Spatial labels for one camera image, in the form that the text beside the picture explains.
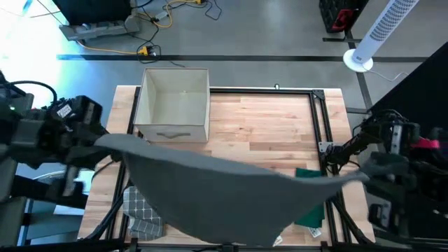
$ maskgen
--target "green cloth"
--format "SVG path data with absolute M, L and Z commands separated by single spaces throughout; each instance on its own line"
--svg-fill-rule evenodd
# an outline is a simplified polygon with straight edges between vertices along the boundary
M 314 178 L 322 176 L 320 171 L 310 171 L 307 169 L 297 168 L 295 170 L 296 178 Z M 322 228 L 322 220 L 325 218 L 323 212 L 323 204 L 314 207 L 306 216 L 294 222 L 294 224 L 302 225 L 309 228 Z

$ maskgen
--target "gray cloth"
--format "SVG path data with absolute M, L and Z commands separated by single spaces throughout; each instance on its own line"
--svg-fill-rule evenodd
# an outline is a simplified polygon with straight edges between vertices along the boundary
M 285 227 L 345 183 L 369 179 L 360 171 L 293 178 L 126 134 L 104 135 L 95 145 L 122 152 L 132 182 L 168 224 L 215 244 L 272 246 Z
M 123 213 L 129 216 L 127 228 L 131 237 L 150 241 L 163 236 L 162 218 L 134 186 L 123 193 Z

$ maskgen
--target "concrete floor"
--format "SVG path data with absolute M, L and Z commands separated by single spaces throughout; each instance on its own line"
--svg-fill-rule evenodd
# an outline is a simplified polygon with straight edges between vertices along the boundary
M 219 21 L 204 16 L 205 9 L 182 7 L 173 10 L 174 25 L 161 29 L 154 43 L 162 46 L 163 55 L 318 55 L 342 56 L 347 43 L 322 42 L 323 37 L 343 37 L 327 34 L 317 0 L 217 0 L 223 9 Z M 371 0 L 352 29 L 353 37 L 361 39 L 388 0 Z M 51 11 L 57 11 L 51 0 L 42 0 Z M 161 11 L 164 0 L 154 0 L 146 7 L 149 13 Z M 0 7 L 7 8 L 0 2 Z M 376 56 L 428 57 L 448 41 L 448 1 L 420 1 L 402 24 L 379 49 Z M 34 1 L 33 15 L 46 13 Z M 169 62 L 144 65 L 137 61 L 57 60 L 61 54 L 112 54 L 86 50 L 68 42 L 51 16 L 18 18 L 0 9 L 0 21 L 18 20 L 0 31 L 6 42 L 0 48 L 0 67 L 9 81 L 35 80 L 53 86 L 59 97 L 87 95 L 104 107 L 101 122 L 105 125 L 116 85 L 139 85 L 145 67 L 170 67 Z M 55 14 L 64 21 L 61 13 Z M 154 26 L 142 21 L 141 38 L 149 38 Z M 141 41 L 130 36 L 110 36 L 87 41 L 92 47 L 134 52 Z M 279 83 L 289 88 L 341 88 L 348 107 L 365 109 L 356 74 L 342 62 L 214 62 L 182 61 L 187 67 L 206 67 L 212 86 L 272 87 Z M 388 78 L 398 73 L 410 73 L 420 63 L 375 63 L 373 70 Z M 388 82 L 373 73 L 364 74 L 370 98 L 377 102 L 401 79 Z M 40 87 L 24 85 L 27 92 Z M 35 106 L 50 101 L 44 91 L 35 98 Z M 362 119 L 349 115 L 351 126 Z M 63 169 L 60 165 L 43 165 L 32 170 L 21 165 L 17 173 L 36 177 Z

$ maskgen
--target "white box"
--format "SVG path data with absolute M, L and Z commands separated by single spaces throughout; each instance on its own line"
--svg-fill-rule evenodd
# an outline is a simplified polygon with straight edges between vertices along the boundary
M 208 69 L 145 69 L 134 124 L 147 140 L 206 143 L 209 112 Z

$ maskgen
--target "checkered cloth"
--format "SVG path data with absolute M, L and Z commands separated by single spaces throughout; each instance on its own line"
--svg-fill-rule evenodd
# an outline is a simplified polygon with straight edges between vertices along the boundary
M 163 236 L 163 220 L 146 203 L 143 195 L 134 187 L 127 188 L 123 195 L 123 212 L 129 216 L 131 237 L 150 241 Z

